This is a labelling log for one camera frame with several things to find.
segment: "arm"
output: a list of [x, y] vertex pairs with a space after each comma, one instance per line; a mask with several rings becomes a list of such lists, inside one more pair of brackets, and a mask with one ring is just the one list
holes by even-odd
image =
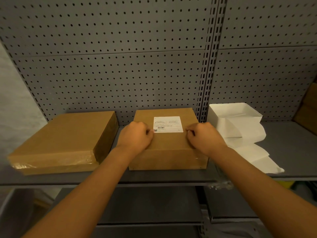
[[194, 147], [208, 155], [231, 179], [274, 237], [317, 237], [317, 208], [254, 167], [210, 123], [187, 127]]
[[130, 161], [150, 144], [153, 134], [142, 122], [126, 126], [101, 165], [23, 238], [89, 237]]

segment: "hand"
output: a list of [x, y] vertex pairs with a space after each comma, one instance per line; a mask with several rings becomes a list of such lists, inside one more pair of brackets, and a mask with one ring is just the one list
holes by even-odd
[[118, 148], [123, 148], [137, 156], [149, 146], [154, 136], [154, 130], [143, 122], [131, 122], [121, 131], [117, 142]]
[[189, 142], [209, 157], [228, 147], [220, 133], [209, 122], [191, 124], [186, 130]]

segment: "box lid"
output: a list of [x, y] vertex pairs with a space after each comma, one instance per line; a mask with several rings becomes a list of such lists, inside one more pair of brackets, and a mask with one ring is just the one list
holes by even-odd
[[198, 123], [192, 108], [150, 109], [137, 110], [134, 121], [144, 122], [153, 128], [154, 117], [180, 116], [182, 133], [155, 133], [147, 149], [193, 149], [189, 143], [185, 128], [193, 123]]
[[100, 136], [114, 111], [62, 114], [48, 122], [9, 155], [11, 163], [28, 156], [32, 161], [44, 161], [43, 155], [54, 159], [54, 154], [93, 154]]

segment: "brown cardboard box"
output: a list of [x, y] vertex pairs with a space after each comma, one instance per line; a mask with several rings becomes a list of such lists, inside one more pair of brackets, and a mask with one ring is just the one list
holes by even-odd
[[62, 114], [8, 156], [25, 175], [94, 170], [118, 130], [114, 111]]
[[303, 103], [317, 110], [317, 83], [312, 83], [307, 90]]
[[317, 110], [307, 105], [300, 107], [294, 121], [317, 135]]
[[180, 116], [182, 133], [155, 133], [149, 147], [129, 165], [129, 170], [206, 169], [208, 157], [187, 140], [186, 126], [198, 123], [192, 108], [137, 110], [134, 121], [153, 128], [154, 117]]

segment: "forearm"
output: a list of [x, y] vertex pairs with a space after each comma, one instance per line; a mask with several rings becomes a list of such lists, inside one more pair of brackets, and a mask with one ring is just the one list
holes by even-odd
[[233, 149], [211, 154], [275, 237], [317, 237], [317, 208], [283, 188]]
[[128, 150], [114, 148], [102, 164], [24, 238], [89, 237], [128, 167], [131, 156]]

